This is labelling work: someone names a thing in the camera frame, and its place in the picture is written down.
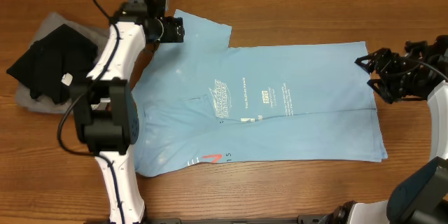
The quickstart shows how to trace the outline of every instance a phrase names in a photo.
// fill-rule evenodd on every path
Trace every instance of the black cloth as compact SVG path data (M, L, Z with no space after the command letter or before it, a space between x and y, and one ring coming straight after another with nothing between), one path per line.
M61 82L64 74L72 83L85 79L97 56L97 46L66 24L36 41L6 73L30 89L31 98L50 97L55 104L69 99L69 87Z

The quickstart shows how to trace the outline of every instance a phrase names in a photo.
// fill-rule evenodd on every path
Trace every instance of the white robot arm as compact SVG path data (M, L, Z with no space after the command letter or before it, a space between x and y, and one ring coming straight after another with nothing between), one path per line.
M183 42L182 19L165 17L166 9L167 0L123 3L109 20L109 39L98 63L85 83L70 87L78 138L95 156L106 184L108 223L148 223L134 170L139 124L128 80L146 44ZM110 109L92 110L100 103Z
M431 152L435 157L448 158L448 83L442 81L428 96L431 112Z

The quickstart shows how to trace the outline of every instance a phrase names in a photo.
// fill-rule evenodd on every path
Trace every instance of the wood grain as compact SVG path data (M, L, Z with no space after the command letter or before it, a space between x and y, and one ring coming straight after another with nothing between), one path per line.
M122 0L99 0L109 12ZM0 0L0 223L82 223L109 206L94 160L64 153L60 115L17 107L17 82L5 74L27 49L42 19L57 11L106 27L91 0ZM403 51L407 39L448 32L443 0L172 0L175 8L233 26L230 45L273 46L367 41L369 50ZM151 217L262 218L328 213L349 200L385 200L428 159L431 118L425 102L385 104L377 97L389 159L200 164L156 178L139 177ZM68 146L83 150L73 120Z

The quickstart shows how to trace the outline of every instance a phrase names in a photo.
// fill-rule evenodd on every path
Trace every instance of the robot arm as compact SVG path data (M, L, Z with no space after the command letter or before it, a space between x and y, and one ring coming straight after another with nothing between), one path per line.
M111 209L109 223L148 222L134 170L133 144L139 123L128 80L146 44L183 42L182 19L165 17L166 5L167 0L123 3L111 20L109 39L98 63L84 83L70 87L72 101L77 101L73 115L78 138L96 156L104 177ZM97 80L104 67L107 71ZM110 104L111 109L92 110L92 105L98 104Z
M379 75L380 79L367 84L385 102L428 100L432 122L430 161L403 181L388 201L347 202L323 223L448 222L448 203L443 200L448 193L448 36L437 37L433 45L407 42L405 49L404 57L382 48L356 63L369 74L376 71Z
M431 152L429 159L448 158L448 83L444 80L428 96L431 112Z

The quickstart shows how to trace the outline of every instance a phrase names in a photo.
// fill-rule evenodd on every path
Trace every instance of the gray cloth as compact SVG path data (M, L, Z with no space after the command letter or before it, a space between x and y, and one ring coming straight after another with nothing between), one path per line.
M84 35L86 38L90 39L91 42L97 45L97 55L101 55L103 53L103 49L106 47L106 43L109 38L109 31L107 29L85 27L73 21L68 21L55 12L51 12L48 17L42 21L41 26L29 43L29 46L31 46L35 41L45 38L50 32L54 31L63 24L75 29L77 32ZM71 103L69 100L64 104L54 104L52 99L45 95L41 95L38 99L32 99L29 96L29 88L25 87L21 83L19 83L15 93L15 102L17 102L17 105L25 107L29 111L38 113L65 113Z

